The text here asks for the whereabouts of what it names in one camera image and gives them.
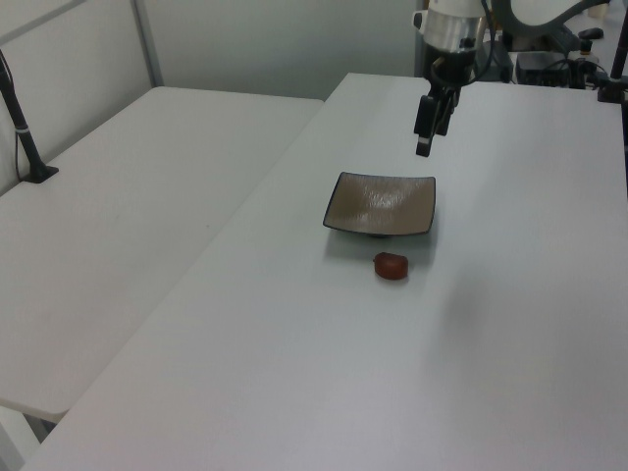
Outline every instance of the black stand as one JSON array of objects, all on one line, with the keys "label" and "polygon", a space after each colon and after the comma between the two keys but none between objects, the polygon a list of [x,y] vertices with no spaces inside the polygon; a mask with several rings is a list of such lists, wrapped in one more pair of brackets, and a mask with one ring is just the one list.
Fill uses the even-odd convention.
[{"label": "black stand", "polygon": [[602,103],[622,103],[624,100],[624,91],[628,89],[628,82],[622,79],[624,66],[626,65],[626,57],[628,56],[628,10],[624,16],[624,25],[619,34],[619,42],[617,44],[617,52],[612,63],[610,71],[610,79],[605,80],[604,84],[598,90],[598,101]]},{"label": "black stand", "polygon": [[48,180],[50,177],[59,172],[59,169],[54,167],[47,167],[39,157],[39,152],[35,146],[28,124],[22,112],[22,107],[16,96],[16,90],[14,84],[9,75],[9,70],[4,63],[4,56],[0,54],[0,91],[4,102],[7,104],[7,109],[13,120],[13,124],[16,127],[16,132],[22,142],[22,147],[26,153],[26,157],[30,162],[30,173],[23,178],[25,182],[30,183],[42,183]]}]

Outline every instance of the cylindrical motor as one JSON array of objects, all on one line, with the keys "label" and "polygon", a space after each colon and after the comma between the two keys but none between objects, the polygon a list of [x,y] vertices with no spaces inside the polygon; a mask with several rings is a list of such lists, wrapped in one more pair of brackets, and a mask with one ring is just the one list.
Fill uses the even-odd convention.
[{"label": "cylindrical motor", "polygon": [[478,47],[484,39],[485,12],[480,0],[432,0],[425,24],[423,76],[432,77],[432,65],[443,81],[469,80]]}]

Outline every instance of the white tabletop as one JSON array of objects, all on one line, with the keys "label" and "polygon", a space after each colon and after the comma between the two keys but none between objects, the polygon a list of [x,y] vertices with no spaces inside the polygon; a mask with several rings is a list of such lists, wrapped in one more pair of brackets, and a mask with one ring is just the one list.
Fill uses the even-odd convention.
[{"label": "white tabletop", "polygon": [[0,405],[58,420],[321,102],[156,88],[0,198]]},{"label": "white tabletop", "polygon": [[[476,83],[425,159],[427,91],[348,76],[26,470],[624,471],[619,108]],[[435,176],[430,234],[324,228],[341,171]]]}]

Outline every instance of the black cable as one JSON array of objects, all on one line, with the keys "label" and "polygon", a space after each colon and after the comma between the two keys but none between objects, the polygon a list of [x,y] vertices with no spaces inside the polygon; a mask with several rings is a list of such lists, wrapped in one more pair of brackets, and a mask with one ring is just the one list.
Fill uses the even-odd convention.
[{"label": "black cable", "polygon": [[[4,54],[2,52],[2,49],[0,49],[0,61],[2,61],[2,67],[4,68],[5,71],[7,71],[7,75],[9,76],[9,81],[11,82],[11,87],[15,90],[16,86],[15,83],[13,82],[13,74],[11,74],[11,68],[9,67],[9,63],[7,62],[7,59],[4,57]],[[18,131],[16,130],[16,176],[18,177],[18,182],[22,181],[22,176],[20,175],[20,165],[18,163]]]},{"label": "black cable", "polygon": [[454,82],[443,80],[437,74],[436,68],[443,61],[442,58],[439,58],[432,63],[432,66],[430,68],[430,80],[433,81],[436,85],[441,86],[443,88],[461,88],[463,86],[470,85],[471,83],[475,83],[476,81],[481,79],[486,74],[486,72],[489,71],[489,68],[491,67],[491,62],[493,61],[493,54],[495,50],[496,30],[495,30],[495,26],[493,25],[493,17],[491,16],[491,11],[489,10],[489,6],[487,5],[487,0],[480,0],[480,1],[482,2],[482,8],[484,9],[484,13],[487,17],[487,23],[489,24],[489,33],[491,35],[491,48],[489,50],[489,58],[487,60],[487,64],[484,66],[484,69],[482,70],[482,72],[474,76],[469,81],[462,82],[462,83],[454,83]]},{"label": "black cable", "polygon": [[4,54],[2,53],[2,49],[0,49],[0,61],[2,61],[2,65],[4,66],[5,70],[7,71],[7,74],[9,76],[9,80],[11,81],[11,86],[15,89],[15,84],[13,82],[13,74],[11,74],[11,68],[9,67],[9,63],[7,62],[7,60],[4,57]]},{"label": "black cable", "polygon": [[18,176],[18,182],[22,181],[22,176],[20,175],[20,165],[18,164],[18,132],[16,131],[16,175]]},{"label": "black cable", "polygon": [[579,64],[591,64],[593,66],[596,66],[598,69],[600,69],[602,72],[604,72],[605,74],[608,75],[608,72],[606,71],[606,69],[604,67],[602,67],[600,64],[596,63],[596,62],[588,61],[585,58],[578,58],[574,62],[577,62]]}]

